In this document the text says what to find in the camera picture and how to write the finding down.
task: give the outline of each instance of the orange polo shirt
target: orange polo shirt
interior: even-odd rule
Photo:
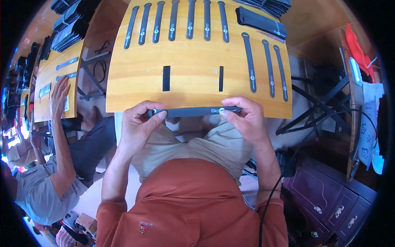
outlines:
[[[96,246],[258,246],[265,205],[251,210],[217,164],[169,160],[146,178],[130,211],[100,204]],[[262,233],[262,246],[288,246],[282,200],[270,201]]]

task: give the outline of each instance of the fingernail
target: fingernail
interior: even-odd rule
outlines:
[[[167,116],[167,111],[161,111],[160,113],[158,113],[158,116],[161,120],[164,120]]]
[[[220,116],[223,118],[226,118],[228,116],[228,112],[227,111],[220,111]]]

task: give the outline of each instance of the gray pants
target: gray pants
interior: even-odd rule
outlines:
[[[49,146],[55,155],[55,146],[50,138]],[[95,127],[84,139],[69,145],[74,169],[80,181],[90,187],[93,184],[93,176],[96,167],[116,143],[114,117],[106,117],[98,121]]]

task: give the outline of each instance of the person's right hand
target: person's right hand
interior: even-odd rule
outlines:
[[[241,108],[240,116],[228,110],[220,111],[220,116],[222,120],[232,124],[246,141],[254,146],[264,146],[267,142],[270,143],[261,104],[241,96],[225,98],[221,102],[224,106]]]
[[[59,79],[53,89],[50,104],[52,120],[60,120],[63,114],[66,96],[70,90],[70,84],[68,84],[68,81],[69,78],[63,76]]]
[[[161,126],[162,121],[167,116],[167,111],[161,111],[147,119],[145,113],[149,109],[165,108],[166,105],[162,103],[146,100],[125,110],[122,117],[121,139],[118,149],[127,154],[128,158],[143,149],[152,132],[155,128]]]

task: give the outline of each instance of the khaki pants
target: khaki pants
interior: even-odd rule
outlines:
[[[137,170],[142,183],[155,168],[168,160],[200,158],[222,166],[240,185],[243,166],[250,159],[252,150],[252,144],[227,121],[220,121],[203,139],[194,138],[188,143],[181,143],[162,124],[153,132],[144,149],[133,156],[131,165]]]

